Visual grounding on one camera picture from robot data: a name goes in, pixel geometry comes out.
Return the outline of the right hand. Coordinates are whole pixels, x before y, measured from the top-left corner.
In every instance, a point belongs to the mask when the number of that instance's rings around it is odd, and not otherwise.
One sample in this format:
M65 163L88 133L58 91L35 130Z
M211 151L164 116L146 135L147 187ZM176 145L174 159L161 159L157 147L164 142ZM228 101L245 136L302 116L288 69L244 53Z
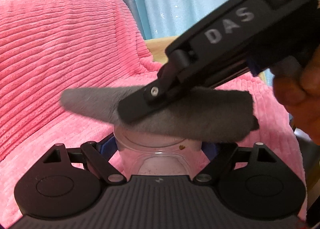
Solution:
M275 75L273 92L277 101L293 116L294 125L319 145L319 49L299 79Z

